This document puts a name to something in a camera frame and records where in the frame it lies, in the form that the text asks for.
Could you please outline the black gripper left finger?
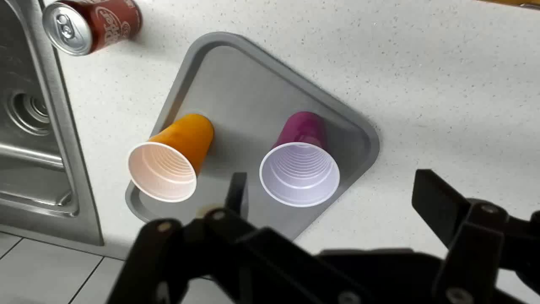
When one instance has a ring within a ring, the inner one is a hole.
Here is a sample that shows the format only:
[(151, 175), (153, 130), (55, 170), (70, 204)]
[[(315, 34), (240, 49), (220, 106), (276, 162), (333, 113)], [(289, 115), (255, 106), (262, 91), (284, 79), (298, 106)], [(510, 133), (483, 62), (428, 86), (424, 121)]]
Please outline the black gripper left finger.
[(181, 304), (195, 278), (212, 278), (235, 304), (372, 304), (353, 278), (271, 228), (242, 216), (249, 182), (232, 175), (222, 208), (185, 224), (141, 229), (107, 304)]

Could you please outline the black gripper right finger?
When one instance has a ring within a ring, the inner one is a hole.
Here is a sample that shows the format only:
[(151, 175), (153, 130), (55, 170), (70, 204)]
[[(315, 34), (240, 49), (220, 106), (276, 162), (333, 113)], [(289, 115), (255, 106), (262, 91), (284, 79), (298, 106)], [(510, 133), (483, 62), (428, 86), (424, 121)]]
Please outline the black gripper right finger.
[(540, 211), (520, 219), (487, 199), (465, 197), (431, 169), (416, 170), (412, 206), (448, 248), (433, 287), (438, 300), (520, 304), (497, 289), (502, 268), (540, 292)]

